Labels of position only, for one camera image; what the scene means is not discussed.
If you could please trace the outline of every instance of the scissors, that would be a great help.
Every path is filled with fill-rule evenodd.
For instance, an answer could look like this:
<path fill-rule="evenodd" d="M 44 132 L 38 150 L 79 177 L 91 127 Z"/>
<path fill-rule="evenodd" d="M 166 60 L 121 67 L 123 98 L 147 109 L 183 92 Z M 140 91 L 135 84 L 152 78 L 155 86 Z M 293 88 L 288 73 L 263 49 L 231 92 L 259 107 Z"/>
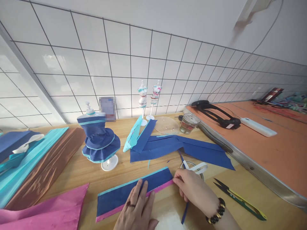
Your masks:
<path fill-rule="evenodd" d="M 251 214 L 253 214 L 255 217 L 257 217 L 259 220 L 267 220 L 266 216 L 263 212 L 261 212 L 259 209 L 255 208 L 253 205 L 251 205 L 249 202 L 244 200 L 241 196 L 239 196 L 237 193 L 235 193 L 233 190 L 231 190 L 228 186 L 220 182 L 218 179 L 215 179 L 219 184 L 215 183 L 216 186 L 218 186 L 224 193 L 226 193 L 228 196 L 230 196 L 232 199 L 234 199 L 236 202 L 238 202 L 241 206 L 243 206 L 246 210 L 248 210 Z"/>

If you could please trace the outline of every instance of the beaded bracelet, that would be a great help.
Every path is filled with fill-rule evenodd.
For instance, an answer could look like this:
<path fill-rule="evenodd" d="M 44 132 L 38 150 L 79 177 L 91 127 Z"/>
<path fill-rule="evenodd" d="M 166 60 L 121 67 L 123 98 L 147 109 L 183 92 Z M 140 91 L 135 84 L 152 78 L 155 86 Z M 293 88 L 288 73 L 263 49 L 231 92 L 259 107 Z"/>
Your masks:
<path fill-rule="evenodd" d="M 220 206 L 217 210 L 217 213 L 211 218 L 208 218 L 206 216 L 206 220 L 208 221 L 209 224 L 215 224 L 216 222 L 218 222 L 218 219 L 222 218 L 222 215 L 224 215 L 225 201 L 222 198 L 219 198 L 219 200 L 220 200 Z"/>

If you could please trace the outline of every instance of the headphones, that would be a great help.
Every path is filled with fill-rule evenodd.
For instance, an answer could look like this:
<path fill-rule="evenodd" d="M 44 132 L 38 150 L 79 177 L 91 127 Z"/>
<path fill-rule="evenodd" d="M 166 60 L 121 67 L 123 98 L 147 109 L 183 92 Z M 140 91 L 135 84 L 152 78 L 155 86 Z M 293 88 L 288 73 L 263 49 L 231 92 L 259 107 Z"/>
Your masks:
<path fill-rule="evenodd" d="M 230 116 L 228 113 L 226 113 L 224 110 L 220 109 L 219 107 L 216 107 L 215 105 L 212 105 L 207 100 L 200 100 L 192 103 L 192 107 L 196 106 L 197 110 L 211 118 L 212 120 L 216 121 L 220 124 L 221 127 L 226 129 L 237 129 L 240 127 L 241 121 L 238 118 L 234 118 Z M 220 116 L 216 115 L 215 113 L 206 110 L 206 109 L 216 109 L 225 114 L 230 118 L 230 120 L 225 120 L 221 118 Z"/>

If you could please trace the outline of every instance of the hand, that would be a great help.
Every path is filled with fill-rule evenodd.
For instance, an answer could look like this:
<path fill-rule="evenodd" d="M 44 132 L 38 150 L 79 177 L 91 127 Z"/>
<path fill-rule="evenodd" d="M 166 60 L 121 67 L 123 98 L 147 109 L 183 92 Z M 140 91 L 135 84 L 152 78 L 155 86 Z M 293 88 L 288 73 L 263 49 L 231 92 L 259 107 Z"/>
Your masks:
<path fill-rule="evenodd" d="M 186 202 L 191 201 L 207 217 L 216 213 L 219 207 L 218 197 L 195 172 L 178 169 L 173 182 L 178 185 L 180 195 Z"/>
<path fill-rule="evenodd" d="M 156 219 L 150 219 L 154 203 L 154 191 L 145 201 L 148 182 L 144 182 L 140 193 L 141 185 L 142 179 L 139 179 L 137 185 L 130 192 L 125 206 L 116 221 L 114 230 L 154 230 L 159 223 Z"/>

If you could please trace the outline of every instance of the white power strip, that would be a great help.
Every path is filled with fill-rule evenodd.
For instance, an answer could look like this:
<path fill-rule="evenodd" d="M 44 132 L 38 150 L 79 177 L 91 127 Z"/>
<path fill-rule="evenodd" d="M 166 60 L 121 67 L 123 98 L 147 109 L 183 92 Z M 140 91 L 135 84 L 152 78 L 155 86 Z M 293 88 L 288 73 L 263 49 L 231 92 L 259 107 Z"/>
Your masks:
<path fill-rule="evenodd" d="M 263 136 L 270 137 L 277 134 L 274 130 L 269 129 L 249 118 L 241 118 L 241 123 L 262 134 Z"/>

